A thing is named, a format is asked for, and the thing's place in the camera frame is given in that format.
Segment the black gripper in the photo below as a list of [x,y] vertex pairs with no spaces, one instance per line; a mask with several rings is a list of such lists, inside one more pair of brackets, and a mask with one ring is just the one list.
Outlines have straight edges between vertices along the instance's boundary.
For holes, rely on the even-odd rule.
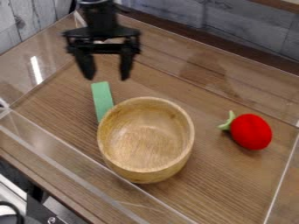
[[90,54],[120,54],[120,79],[129,78],[134,54],[140,53],[141,32],[122,26],[117,21],[120,6],[113,0],[80,0],[86,25],[66,30],[66,51],[73,54],[78,69],[90,81],[96,66]]

